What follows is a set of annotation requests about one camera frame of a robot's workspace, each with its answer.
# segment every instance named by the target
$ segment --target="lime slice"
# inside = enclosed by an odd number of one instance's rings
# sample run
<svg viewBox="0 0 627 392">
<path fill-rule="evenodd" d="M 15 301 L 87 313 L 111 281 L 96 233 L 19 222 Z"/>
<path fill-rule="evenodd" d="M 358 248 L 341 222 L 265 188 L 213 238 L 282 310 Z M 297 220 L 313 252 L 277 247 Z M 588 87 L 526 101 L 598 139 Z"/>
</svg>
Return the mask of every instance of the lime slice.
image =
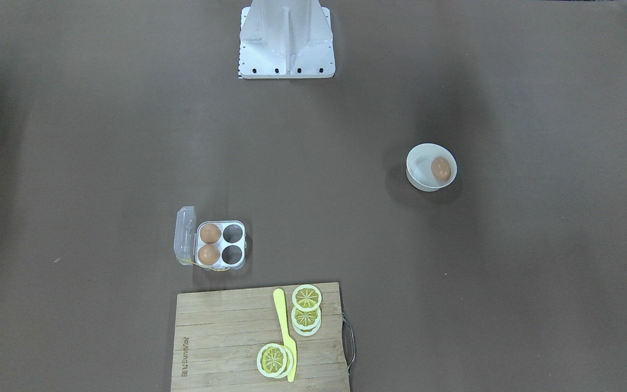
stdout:
<svg viewBox="0 0 627 392">
<path fill-rule="evenodd" d="M 299 330 L 312 330 L 321 323 L 321 308 L 302 312 L 292 307 L 292 326 Z"/>
<path fill-rule="evenodd" d="M 282 372 L 281 375 L 279 375 L 279 376 L 277 376 L 275 378 L 287 377 L 289 372 L 292 371 L 292 366 L 294 366 L 294 354 L 292 354 L 292 352 L 287 347 L 282 346 L 282 348 L 284 349 L 284 352 L 287 353 L 287 368 L 286 368 L 286 370 L 284 370 L 284 372 Z"/>
<path fill-rule="evenodd" d="M 313 285 L 301 285 L 294 289 L 292 303 L 303 312 L 314 310 L 321 305 L 321 291 Z"/>
<path fill-rule="evenodd" d="M 277 377 L 284 372 L 287 365 L 287 354 L 284 347 L 276 343 L 268 343 L 258 352 L 258 371 L 266 377 Z"/>
<path fill-rule="evenodd" d="M 314 333 L 318 332 L 318 329 L 321 327 L 321 323 L 319 322 L 318 325 L 316 325 L 312 330 L 301 330 L 297 327 L 294 327 L 294 332 L 298 333 L 301 336 L 311 336 Z"/>
</svg>

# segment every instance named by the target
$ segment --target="engraved logo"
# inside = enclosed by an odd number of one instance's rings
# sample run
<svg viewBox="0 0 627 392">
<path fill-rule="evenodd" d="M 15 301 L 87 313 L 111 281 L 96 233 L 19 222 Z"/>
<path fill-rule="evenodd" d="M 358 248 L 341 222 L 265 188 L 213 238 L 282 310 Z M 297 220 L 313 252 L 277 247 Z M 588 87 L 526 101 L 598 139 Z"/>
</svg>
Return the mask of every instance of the engraved logo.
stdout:
<svg viewBox="0 0 627 392">
<path fill-rule="evenodd" d="M 183 360 L 182 360 L 182 371 L 181 377 L 187 377 L 187 350 L 188 350 L 188 341 L 189 337 L 183 338 Z"/>
</svg>

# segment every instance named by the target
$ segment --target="plastic egg container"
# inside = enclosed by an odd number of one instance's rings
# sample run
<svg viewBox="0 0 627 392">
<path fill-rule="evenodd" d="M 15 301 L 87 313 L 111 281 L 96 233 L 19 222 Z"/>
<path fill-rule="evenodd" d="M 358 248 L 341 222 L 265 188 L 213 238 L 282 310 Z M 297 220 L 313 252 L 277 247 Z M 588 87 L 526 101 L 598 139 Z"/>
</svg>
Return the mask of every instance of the plastic egg container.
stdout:
<svg viewBox="0 0 627 392">
<path fill-rule="evenodd" d="M 197 225 L 195 208 L 185 206 L 176 217 L 174 252 L 182 265 L 237 270 L 246 263 L 246 227 L 237 220 L 209 220 Z"/>
</svg>

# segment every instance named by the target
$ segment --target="egg carton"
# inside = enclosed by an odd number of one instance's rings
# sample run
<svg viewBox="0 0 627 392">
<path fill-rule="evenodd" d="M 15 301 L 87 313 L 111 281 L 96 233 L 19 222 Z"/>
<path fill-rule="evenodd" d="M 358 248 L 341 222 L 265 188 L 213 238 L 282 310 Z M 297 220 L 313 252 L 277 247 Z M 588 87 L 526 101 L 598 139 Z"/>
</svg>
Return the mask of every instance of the egg carton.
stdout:
<svg viewBox="0 0 627 392">
<path fill-rule="evenodd" d="M 207 244 L 199 233 L 210 223 L 219 228 L 220 236 L 215 243 Z M 219 251 L 219 259 L 213 265 L 205 265 L 197 256 L 206 245 Z M 212 271 L 237 270 L 246 263 L 246 227 L 237 220 L 209 220 L 197 225 L 195 207 L 185 206 L 176 217 L 174 253 L 182 265 L 197 265 Z"/>
</svg>

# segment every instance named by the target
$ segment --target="egg tray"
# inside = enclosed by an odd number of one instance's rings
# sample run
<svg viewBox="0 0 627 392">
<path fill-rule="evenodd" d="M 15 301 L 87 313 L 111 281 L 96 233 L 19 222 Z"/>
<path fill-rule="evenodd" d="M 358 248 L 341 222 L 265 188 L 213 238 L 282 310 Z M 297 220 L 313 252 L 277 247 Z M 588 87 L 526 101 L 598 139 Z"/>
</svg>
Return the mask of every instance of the egg tray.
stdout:
<svg viewBox="0 0 627 392">
<path fill-rule="evenodd" d="M 207 244 L 200 238 L 202 226 L 212 223 L 219 228 L 222 235 L 216 243 Z M 197 258 L 198 251 L 205 245 L 212 245 L 219 251 L 219 260 L 213 265 L 204 265 Z M 195 235 L 195 264 L 205 270 L 226 271 L 237 270 L 246 263 L 246 227 L 237 220 L 209 220 L 202 222 Z"/>
</svg>

